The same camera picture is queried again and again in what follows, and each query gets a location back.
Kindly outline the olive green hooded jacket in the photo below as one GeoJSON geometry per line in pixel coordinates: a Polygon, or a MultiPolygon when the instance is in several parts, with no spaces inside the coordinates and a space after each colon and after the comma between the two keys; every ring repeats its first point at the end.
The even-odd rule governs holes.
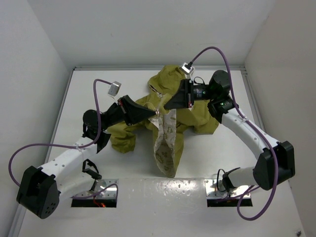
{"type": "Polygon", "coordinates": [[[184,149],[184,132],[192,127],[197,134],[213,134],[219,122],[213,118],[205,100],[196,101],[189,109],[164,109],[164,105],[178,90],[184,73],[176,65],[166,65],[148,81],[150,93],[136,103],[158,112],[156,116],[128,126],[120,122],[108,128],[112,148],[120,153],[134,150],[133,133],[145,127],[153,133],[153,154],[159,170],[166,177],[175,177],[184,149]]]}

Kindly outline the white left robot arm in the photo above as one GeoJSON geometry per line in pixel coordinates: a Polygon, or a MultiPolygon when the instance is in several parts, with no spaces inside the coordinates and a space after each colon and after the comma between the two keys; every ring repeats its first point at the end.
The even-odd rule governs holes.
{"type": "Polygon", "coordinates": [[[106,112],[87,110],[82,117],[83,134],[75,144],[55,159],[39,167],[28,167],[22,176],[17,202],[41,219],[49,217],[59,202],[93,188],[99,174],[92,161],[106,147],[107,128],[120,122],[134,125],[157,113],[125,95],[106,112]]]}

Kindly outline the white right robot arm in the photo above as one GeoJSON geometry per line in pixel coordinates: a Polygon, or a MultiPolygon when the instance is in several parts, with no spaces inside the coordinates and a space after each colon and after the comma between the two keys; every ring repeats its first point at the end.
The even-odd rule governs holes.
{"type": "Polygon", "coordinates": [[[295,175],[294,147],[288,141],[280,142],[246,119],[237,110],[230,97],[229,74],[217,70],[209,84],[194,84],[189,79],[180,82],[179,89],[164,108],[189,108],[196,101],[207,100],[210,115],[231,130],[251,150],[257,159],[254,167],[235,168],[225,172],[222,185],[225,191],[242,185],[259,186],[270,190],[295,175]]]}

